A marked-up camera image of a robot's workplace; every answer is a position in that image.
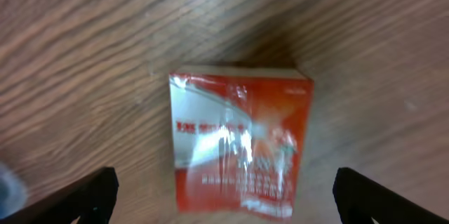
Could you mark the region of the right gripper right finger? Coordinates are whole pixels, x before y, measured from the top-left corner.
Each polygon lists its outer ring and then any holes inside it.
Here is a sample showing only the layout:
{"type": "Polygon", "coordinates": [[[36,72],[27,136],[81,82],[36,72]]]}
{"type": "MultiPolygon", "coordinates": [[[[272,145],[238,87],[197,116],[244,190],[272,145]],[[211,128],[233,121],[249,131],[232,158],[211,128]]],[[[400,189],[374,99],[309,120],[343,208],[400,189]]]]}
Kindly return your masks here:
{"type": "Polygon", "coordinates": [[[353,169],[337,170],[333,196],[343,224],[448,224],[353,169]]]}

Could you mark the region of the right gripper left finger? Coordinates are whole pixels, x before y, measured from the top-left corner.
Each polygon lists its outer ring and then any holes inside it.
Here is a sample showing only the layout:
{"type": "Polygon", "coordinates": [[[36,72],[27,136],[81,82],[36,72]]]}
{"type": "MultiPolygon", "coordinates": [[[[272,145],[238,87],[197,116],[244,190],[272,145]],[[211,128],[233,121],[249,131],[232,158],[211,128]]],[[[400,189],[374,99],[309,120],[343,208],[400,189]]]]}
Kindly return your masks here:
{"type": "Polygon", "coordinates": [[[4,218],[1,224],[108,224],[119,182],[112,167],[103,167],[4,218]]]}

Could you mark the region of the red medicine box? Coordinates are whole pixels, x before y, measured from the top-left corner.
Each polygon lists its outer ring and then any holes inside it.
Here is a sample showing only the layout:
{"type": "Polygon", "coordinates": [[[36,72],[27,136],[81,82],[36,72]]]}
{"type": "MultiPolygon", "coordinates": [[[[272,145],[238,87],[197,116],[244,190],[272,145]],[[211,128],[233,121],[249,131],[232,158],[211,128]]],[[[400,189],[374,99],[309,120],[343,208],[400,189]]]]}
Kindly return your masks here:
{"type": "Polygon", "coordinates": [[[291,219],[314,82],[295,69],[186,65],[169,84],[178,209],[291,219]]]}

